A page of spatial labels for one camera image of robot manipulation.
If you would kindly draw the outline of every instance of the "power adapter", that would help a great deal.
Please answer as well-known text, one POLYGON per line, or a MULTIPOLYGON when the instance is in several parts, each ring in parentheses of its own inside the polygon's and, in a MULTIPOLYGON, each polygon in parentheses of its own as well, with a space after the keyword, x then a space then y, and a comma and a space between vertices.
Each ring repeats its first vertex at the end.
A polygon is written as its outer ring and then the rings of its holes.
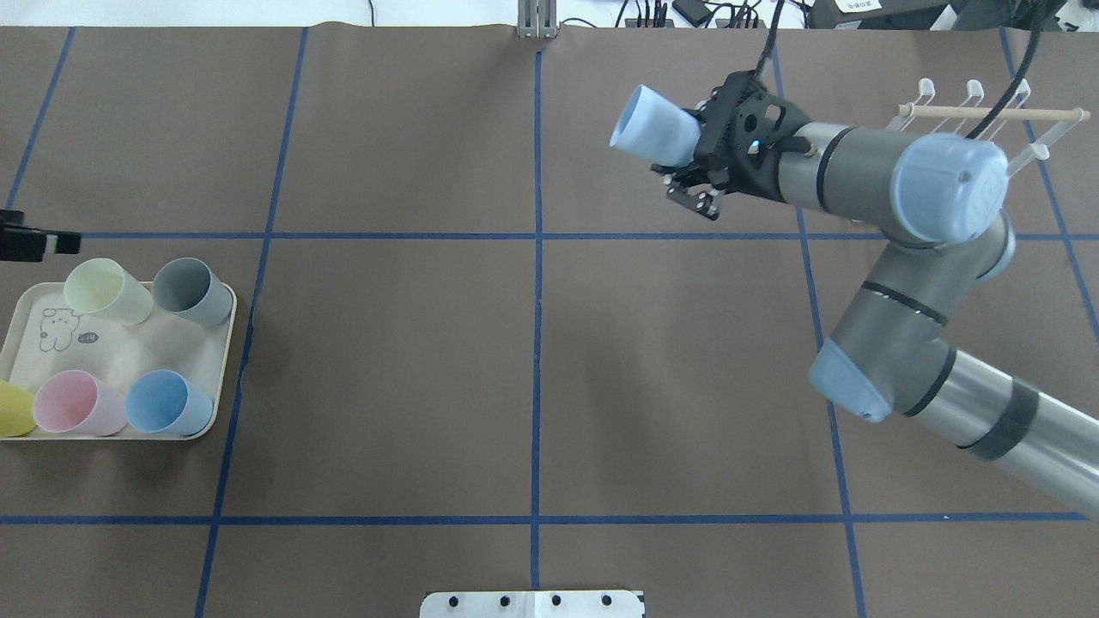
POLYGON ((706 23, 711 14, 710 9, 707 9, 701 0, 675 0, 671 8, 695 27, 706 23))

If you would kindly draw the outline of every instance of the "black band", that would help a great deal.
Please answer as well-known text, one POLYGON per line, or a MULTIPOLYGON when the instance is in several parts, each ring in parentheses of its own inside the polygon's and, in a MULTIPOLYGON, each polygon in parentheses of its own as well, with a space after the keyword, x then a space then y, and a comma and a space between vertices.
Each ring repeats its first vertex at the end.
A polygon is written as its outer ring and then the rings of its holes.
POLYGON ((887 287, 887 286, 884 286, 881 284, 876 284, 874 282, 863 282, 863 289, 868 289, 870 291, 876 291, 876 293, 880 294, 881 296, 885 296, 886 298, 891 298, 891 299, 896 300, 897 302, 900 302, 901 305, 903 305, 903 306, 908 307, 909 309, 915 311, 917 313, 922 313, 922 314, 931 318, 932 320, 939 322, 940 325, 943 325, 943 327, 946 325, 946 322, 947 322, 946 316, 940 313, 939 311, 935 311, 931 307, 928 307, 926 305, 920 302, 919 300, 917 300, 917 299, 914 299, 914 298, 912 298, 910 296, 904 296, 903 294, 895 290, 891 287, 887 287))
POLYGON ((832 158, 832 153, 835 152, 835 147, 840 144, 840 141, 843 140, 844 135, 854 130, 854 126, 848 126, 836 133, 835 137, 832 137, 832 141, 824 147, 824 153, 821 154, 821 164, 817 167, 817 201, 821 203, 821 210, 830 214, 832 211, 829 210, 828 205, 824 203, 824 169, 828 167, 828 162, 832 158))
POLYGON ((923 394, 923 397, 917 401, 907 412, 906 417, 912 418, 915 415, 923 411, 928 407, 928 404, 932 399, 939 397, 939 391, 943 389, 943 385, 946 384, 946 378, 950 377, 951 372, 954 371, 954 361, 958 357, 958 351, 956 347, 951 345, 950 351, 946 353, 946 362, 943 363, 943 368, 939 371, 939 375, 935 377, 935 382, 931 383, 931 388, 923 394))
POLYGON ((1019 378, 1012 378, 1011 399, 1008 399, 1008 406, 992 429, 973 444, 958 449, 969 451, 986 462, 996 461, 1008 454, 1008 451, 1022 442, 1030 431, 1031 422, 1037 415, 1039 396, 1036 388, 1019 378))

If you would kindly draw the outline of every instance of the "light blue joint cover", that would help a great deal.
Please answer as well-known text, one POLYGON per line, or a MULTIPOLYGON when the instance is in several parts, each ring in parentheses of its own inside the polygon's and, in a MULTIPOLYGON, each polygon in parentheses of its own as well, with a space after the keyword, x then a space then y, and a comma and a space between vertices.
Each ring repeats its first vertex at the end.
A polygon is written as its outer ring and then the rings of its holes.
POLYGON ((809 383, 830 401, 863 420, 881 422, 892 411, 881 391, 831 339, 824 340, 809 368, 809 383))
POLYGON ((1008 157, 991 142, 931 133, 893 167, 889 197, 897 221, 932 243, 963 243, 985 232, 1008 194, 1008 157))

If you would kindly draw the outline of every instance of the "white plate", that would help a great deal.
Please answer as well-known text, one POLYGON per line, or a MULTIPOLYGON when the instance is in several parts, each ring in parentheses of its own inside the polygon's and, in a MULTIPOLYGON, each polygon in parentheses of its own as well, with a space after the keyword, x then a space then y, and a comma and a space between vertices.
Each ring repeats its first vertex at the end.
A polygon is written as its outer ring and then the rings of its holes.
POLYGON ((213 399, 213 416, 193 435, 142 433, 126 426, 104 437, 49 433, 35 428, 26 435, 0 440, 193 440, 209 431, 218 418, 236 318, 233 288, 225 286, 233 295, 233 310, 215 327, 196 324, 155 305, 148 319, 133 327, 81 316, 68 308, 64 288, 60 283, 38 284, 19 298, 0 351, 0 379, 37 393, 60 372, 84 369, 125 395, 146 373, 173 369, 213 399))

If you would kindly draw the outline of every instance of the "plastic cup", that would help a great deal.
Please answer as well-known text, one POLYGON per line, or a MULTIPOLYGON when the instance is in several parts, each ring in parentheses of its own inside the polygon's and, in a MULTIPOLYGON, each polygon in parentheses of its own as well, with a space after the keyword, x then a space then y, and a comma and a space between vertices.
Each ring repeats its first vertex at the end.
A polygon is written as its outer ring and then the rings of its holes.
POLYGON ((169 313, 206 325, 220 324, 233 310, 233 296, 206 262, 180 257, 153 278, 153 299, 169 313))
POLYGON ((53 433, 110 435, 126 426, 125 399, 88 372, 62 372, 38 389, 34 420, 53 433))
POLYGON ((145 433, 193 435, 212 416, 210 396, 169 369, 143 375, 126 396, 126 420, 145 433))
POLYGON ((65 301, 78 313, 131 325, 144 322, 153 312, 153 295, 107 257, 89 260, 69 273, 65 301))
POLYGON ((690 114, 647 86, 639 86, 622 110, 611 147, 668 167, 695 158, 702 126, 690 114))
POLYGON ((0 435, 14 438, 34 429, 34 395, 0 379, 0 435))

